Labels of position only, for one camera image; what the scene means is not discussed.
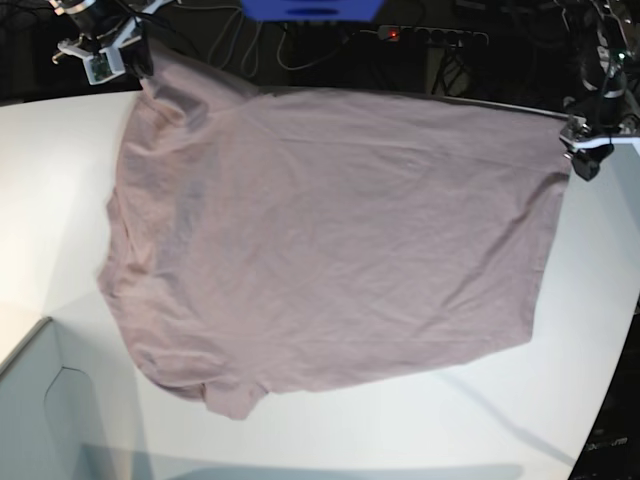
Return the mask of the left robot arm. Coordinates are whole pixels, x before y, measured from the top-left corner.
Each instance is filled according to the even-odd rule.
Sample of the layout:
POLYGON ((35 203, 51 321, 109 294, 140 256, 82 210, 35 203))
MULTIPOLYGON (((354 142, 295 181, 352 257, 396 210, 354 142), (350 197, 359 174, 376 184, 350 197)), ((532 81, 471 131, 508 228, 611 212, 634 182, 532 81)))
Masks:
POLYGON ((639 138, 639 21, 630 1, 560 1, 583 93, 566 105, 559 139, 575 174, 593 180, 617 145, 639 138))

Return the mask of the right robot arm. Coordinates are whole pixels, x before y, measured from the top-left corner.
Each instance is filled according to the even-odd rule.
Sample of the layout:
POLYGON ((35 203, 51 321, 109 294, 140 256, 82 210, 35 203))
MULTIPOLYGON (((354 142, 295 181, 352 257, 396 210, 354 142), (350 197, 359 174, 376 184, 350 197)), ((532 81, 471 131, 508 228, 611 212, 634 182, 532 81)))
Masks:
POLYGON ((154 1, 53 1, 58 16, 68 17, 77 27, 75 40, 57 45, 52 62, 65 57, 81 61, 88 82, 102 85, 131 75, 138 79, 153 75, 154 67, 144 23, 167 3, 154 1))

